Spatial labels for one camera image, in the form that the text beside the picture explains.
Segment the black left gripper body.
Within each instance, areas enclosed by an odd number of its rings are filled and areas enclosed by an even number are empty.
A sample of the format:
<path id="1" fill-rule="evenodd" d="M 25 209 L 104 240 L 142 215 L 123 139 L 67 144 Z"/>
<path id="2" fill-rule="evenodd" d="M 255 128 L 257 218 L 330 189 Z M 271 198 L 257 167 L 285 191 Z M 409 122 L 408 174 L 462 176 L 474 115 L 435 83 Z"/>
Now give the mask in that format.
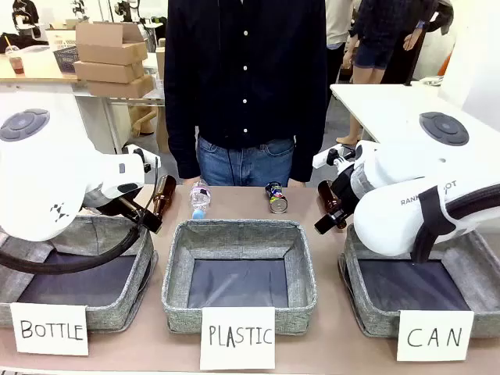
<path id="1" fill-rule="evenodd" d="M 145 220 L 145 208 L 129 200 L 127 196 L 112 199 L 105 205 L 96 208 L 102 215 L 121 215 L 134 223 L 143 223 Z"/>

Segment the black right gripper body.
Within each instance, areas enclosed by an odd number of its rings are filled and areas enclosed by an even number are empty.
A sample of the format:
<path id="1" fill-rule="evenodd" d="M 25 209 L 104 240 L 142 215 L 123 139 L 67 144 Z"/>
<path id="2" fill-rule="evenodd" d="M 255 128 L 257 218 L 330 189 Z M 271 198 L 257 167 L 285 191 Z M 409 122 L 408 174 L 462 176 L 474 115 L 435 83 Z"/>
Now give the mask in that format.
<path id="1" fill-rule="evenodd" d="M 337 175 L 337 178 L 331 185 L 332 192 L 340 199 L 341 209 L 345 214 L 353 214 L 355 207 L 359 203 L 359 198 L 352 190 L 351 175 L 354 171 L 353 166 L 349 166 Z"/>

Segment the person's left forearm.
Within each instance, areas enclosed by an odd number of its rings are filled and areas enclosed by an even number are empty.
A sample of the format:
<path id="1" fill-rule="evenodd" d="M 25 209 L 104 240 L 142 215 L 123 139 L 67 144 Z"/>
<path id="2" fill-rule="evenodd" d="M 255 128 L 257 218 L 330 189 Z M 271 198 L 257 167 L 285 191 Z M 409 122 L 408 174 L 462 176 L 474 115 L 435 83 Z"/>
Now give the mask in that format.
<path id="1" fill-rule="evenodd" d="M 289 186 L 305 186 L 310 181 L 313 156 L 320 151 L 323 143 L 326 110 L 327 89 L 324 87 L 303 100 L 295 135 Z"/>

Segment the dark blue drink can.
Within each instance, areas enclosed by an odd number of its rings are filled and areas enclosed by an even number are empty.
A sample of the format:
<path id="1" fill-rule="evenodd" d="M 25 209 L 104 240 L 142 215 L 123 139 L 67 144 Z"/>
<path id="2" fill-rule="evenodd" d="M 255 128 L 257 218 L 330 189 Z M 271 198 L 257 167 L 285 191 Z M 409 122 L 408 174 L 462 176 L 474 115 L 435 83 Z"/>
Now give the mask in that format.
<path id="1" fill-rule="evenodd" d="M 283 188 L 280 182 L 269 182 L 265 187 L 269 197 L 269 206 L 272 213 L 285 213 L 288 209 L 288 200 L 283 194 Z"/>

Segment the grey fabric basket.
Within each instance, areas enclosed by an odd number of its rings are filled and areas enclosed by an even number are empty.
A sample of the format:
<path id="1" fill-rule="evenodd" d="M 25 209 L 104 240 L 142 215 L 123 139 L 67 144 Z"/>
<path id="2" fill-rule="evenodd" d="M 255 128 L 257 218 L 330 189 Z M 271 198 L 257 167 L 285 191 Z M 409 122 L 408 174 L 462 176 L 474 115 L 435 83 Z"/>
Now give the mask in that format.
<path id="1" fill-rule="evenodd" d="M 205 307 L 273 307 L 279 335 L 303 335 L 317 304 L 304 229 L 290 220 L 188 220 L 170 247 L 167 327 L 198 334 Z"/>
<path id="2" fill-rule="evenodd" d="M 81 262 L 110 250 L 133 224 L 123 217 L 78 216 L 59 236 L 29 242 L 0 230 L 0 251 L 45 264 Z M 0 266 L 0 327 L 12 327 L 14 302 L 83 305 L 92 332 L 125 330 L 135 317 L 158 255 L 148 230 L 120 257 L 90 270 L 33 275 Z"/>
<path id="3" fill-rule="evenodd" d="M 500 338 L 500 256 L 473 230 L 436 244 L 426 262 L 370 251 L 354 227 L 338 257 L 341 278 L 360 330 L 398 336 L 402 310 L 472 311 L 472 338 Z"/>

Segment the white paper sign CAN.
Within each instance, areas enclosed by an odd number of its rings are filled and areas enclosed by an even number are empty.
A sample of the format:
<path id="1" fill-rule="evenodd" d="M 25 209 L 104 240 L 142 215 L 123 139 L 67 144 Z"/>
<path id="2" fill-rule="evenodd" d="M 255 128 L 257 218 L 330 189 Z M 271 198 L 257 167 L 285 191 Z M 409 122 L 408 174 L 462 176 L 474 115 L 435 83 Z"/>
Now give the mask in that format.
<path id="1" fill-rule="evenodd" d="M 399 362 L 464 361 L 474 312 L 402 310 L 399 314 Z"/>

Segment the brown glass bottle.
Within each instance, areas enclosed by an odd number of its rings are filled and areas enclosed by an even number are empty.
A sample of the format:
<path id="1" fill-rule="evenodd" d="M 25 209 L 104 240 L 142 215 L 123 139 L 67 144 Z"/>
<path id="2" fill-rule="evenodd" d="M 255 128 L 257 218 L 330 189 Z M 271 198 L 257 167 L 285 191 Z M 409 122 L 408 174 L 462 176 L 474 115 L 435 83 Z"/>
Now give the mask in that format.
<path id="1" fill-rule="evenodd" d="M 176 190 L 177 181 L 171 175 L 162 176 L 159 181 L 159 186 L 155 190 L 153 198 L 153 214 L 158 219 L 162 219 L 165 211 L 172 205 L 173 194 Z"/>
<path id="2" fill-rule="evenodd" d="M 323 203 L 325 214 L 343 212 L 341 209 L 341 201 L 330 189 L 331 185 L 332 182 L 330 180 L 324 180 L 319 183 L 317 188 L 320 201 Z"/>

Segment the clear plastic water bottle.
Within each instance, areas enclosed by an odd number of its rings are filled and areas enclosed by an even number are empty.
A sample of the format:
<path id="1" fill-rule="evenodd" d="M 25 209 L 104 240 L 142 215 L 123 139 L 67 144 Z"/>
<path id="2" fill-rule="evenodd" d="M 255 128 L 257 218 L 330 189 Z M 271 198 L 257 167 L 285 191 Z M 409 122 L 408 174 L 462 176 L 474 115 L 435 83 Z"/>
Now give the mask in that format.
<path id="1" fill-rule="evenodd" d="M 192 219 L 203 220 L 211 202 L 209 185 L 204 180 L 200 180 L 193 184 L 190 192 L 190 202 Z"/>

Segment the mannequin leg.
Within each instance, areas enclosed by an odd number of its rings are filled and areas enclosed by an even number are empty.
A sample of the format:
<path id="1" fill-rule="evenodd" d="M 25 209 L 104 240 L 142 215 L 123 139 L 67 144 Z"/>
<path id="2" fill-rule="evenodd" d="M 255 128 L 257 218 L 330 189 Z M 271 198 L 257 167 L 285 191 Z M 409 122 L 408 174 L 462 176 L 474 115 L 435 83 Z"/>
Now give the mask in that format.
<path id="1" fill-rule="evenodd" d="M 154 106 L 132 105 L 128 107 L 131 135 L 134 138 L 155 133 L 151 121 L 157 117 L 157 108 Z"/>

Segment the flat cardboard box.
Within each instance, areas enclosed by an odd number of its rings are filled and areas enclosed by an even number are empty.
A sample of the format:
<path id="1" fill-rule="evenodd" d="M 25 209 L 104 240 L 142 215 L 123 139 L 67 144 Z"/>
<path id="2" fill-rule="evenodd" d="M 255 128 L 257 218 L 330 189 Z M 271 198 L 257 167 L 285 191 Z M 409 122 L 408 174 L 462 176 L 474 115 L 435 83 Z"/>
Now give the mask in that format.
<path id="1" fill-rule="evenodd" d="M 154 82 L 151 75 L 145 74 L 128 84 L 88 81 L 87 89 L 97 97 L 142 98 L 154 89 Z"/>
<path id="2" fill-rule="evenodd" d="M 142 62 L 130 65 L 113 65 L 96 62 L 77 61 L 73 64 L 79 80 L 129 84 L 145 75 Z"/>

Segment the white paper sign BOTTLE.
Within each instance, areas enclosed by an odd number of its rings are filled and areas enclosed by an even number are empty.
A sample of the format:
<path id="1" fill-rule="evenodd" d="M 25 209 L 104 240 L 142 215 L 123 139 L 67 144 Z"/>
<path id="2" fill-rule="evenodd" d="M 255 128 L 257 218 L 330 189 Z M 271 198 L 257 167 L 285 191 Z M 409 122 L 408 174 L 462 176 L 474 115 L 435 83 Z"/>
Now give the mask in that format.
<path id="1" fill-rule="evenodd" d="M 14 302 L 10 305 L 16 350 L 42 355 L 87 356 L 84 305 Z"/>

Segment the person in dark shirt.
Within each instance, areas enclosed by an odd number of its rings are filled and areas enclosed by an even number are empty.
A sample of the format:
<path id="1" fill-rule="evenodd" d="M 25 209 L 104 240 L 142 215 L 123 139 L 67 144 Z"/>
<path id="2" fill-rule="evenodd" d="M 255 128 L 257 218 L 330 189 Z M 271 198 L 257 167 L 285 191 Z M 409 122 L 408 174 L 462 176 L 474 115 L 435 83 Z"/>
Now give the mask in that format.
<path id="1" fill-rule="evenodd" d="M 303 100 L 327 89 L 324 0 L 169 0 L 165 88 L 189 94 L 212 186 L 290 187 Z"/>

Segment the bystander in white shirt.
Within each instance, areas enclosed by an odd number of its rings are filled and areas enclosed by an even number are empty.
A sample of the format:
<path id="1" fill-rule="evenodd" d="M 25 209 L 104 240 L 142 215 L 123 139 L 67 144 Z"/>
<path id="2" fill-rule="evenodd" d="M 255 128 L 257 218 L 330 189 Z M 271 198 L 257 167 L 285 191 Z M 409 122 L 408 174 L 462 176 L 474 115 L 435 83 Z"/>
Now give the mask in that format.
<path id="1" fill-rule="evenodd" d="M 336 82 L 352 22 L 355 0 L 325 0 L 327 84 Z"/>

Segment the open cardboard box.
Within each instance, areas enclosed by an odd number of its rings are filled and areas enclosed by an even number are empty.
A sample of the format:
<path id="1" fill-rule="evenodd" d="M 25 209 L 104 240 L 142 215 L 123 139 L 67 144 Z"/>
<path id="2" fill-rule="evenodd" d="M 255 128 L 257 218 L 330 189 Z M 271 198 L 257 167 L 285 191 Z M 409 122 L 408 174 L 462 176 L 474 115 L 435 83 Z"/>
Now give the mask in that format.
<path id="1" fill-rule="evenodd" d="M 127 66 L 148 57 L 136 23 L 79 23 L 76 46 L 79 60 L 85 63 Z"/>

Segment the plastic cup with drink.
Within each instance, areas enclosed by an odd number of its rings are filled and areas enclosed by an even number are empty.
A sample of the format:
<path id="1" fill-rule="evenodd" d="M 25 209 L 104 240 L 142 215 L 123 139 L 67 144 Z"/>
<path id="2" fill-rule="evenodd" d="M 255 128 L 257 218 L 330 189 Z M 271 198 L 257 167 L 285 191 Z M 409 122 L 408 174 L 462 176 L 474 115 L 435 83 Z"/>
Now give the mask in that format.
<path id="1" fill-rule="evenodd" d="M 15 45 L 8 45 L 5 49 L 5 55 L 15 74 L 24 74 L 23 60 L 20 49 Z"/>

